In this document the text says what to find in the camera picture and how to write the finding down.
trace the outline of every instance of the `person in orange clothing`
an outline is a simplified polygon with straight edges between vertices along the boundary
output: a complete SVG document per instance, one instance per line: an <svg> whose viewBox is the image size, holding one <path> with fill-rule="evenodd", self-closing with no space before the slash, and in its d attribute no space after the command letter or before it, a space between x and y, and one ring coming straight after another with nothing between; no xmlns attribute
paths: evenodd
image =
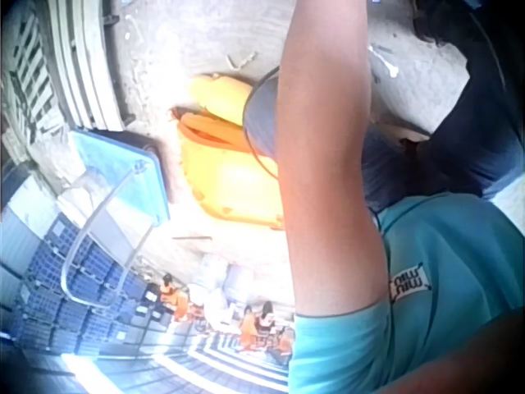
<svg viewBox="0 0 525 394"><path fill-rule="evenodd" d="M255 328L255 314L251 306L244 309L243 321L240 324L240 344L243 350L252 350L257 338L257 328Z"/></svg>
<svg viewBox="0 0 525 394"><path fill-rule="evenodd" d="M169 273L162 278L163 284L160 286L161 302L176 306L177 309L173 316L176 322L180 322L187 319L189 297L181 289L175 288L171 284L172 280L173 277Z"/></svg>

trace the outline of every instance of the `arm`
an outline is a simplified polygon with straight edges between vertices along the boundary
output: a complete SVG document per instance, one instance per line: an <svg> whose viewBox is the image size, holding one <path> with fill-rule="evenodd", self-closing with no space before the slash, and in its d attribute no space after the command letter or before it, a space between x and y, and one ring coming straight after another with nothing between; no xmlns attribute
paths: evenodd
<svg viewBox="0 0 525 394"><path fill-rule="evenodd" d="M298 314L347 314L386 298L385 252L361 176L370 107L367 46L364 0L298 0L276 116Z"/></svg>
<svg viewBox="0 0 525 394"><path fill-rule="evenodd" d="M522 384L523 308L483 328L462 349L432 361L381 390L381 394L497 392L500 382Z"/></svg>

